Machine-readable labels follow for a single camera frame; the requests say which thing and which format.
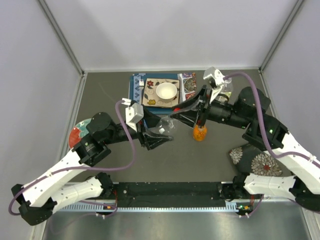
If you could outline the red cap clear bottle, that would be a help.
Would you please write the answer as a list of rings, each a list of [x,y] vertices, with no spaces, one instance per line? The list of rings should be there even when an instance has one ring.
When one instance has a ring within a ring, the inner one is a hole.
[[[177,125],[178,121],[175,118],[166,115],[159,120],[155,130],[158,134],[173,136],[177,131]]]

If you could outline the orange juice bottle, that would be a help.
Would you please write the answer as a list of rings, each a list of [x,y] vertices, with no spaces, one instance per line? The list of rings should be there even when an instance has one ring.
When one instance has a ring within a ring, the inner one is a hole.
[[[204,126],[195,125],[193,128],[192,135],[196,141],[198,142],[203,141],[207,135],[207,127],[205,125]]]

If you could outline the large clear juice bottle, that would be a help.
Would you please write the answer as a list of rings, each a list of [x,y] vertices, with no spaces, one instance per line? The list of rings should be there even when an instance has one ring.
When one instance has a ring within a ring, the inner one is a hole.
[[[216,99],[221,103],[228,103],[232,95],[232,92],[233,92],[233,83],[232,83],[232,78],[230,77],[224,81],[222,90],[218,94]]]

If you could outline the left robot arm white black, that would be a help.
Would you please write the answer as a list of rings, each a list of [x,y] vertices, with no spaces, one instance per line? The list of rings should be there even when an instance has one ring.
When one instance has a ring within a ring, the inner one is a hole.
[[[161,118],[142,105],[128,106],[126,116],[129,122],[116,124],[106,112],[95,114],[85,125],[86,135],[59,162],[34,181],[13,186],[18,215],[35,226],[66,206],[91,198],[109,198],[115,192],[109,173],[126,168],[96,166],[111,153],[109,145],[137,139],[142,147],[153,150],[173,140],[163,130],[152,132]]]

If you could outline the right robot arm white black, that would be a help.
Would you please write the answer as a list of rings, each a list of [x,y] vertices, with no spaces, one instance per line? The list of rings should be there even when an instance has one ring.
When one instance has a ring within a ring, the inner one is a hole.
[[[214,93],[215,90],[203,86],[190,99],[173,106],[171,116],[190,127],[203,127],[206,121],[213,121],[244,129],[244,140],[292,172],[291,176],[272,176],[258,167],[257,163],[264,161],[258,155],[251,162],[251,172],[234,177],[234,194],[239,198],[282,197],[319,212],[320,162],[298,143],[284,124],[266,113],[271,100],[254,86],[243,88],[233,104],[213,100]]]

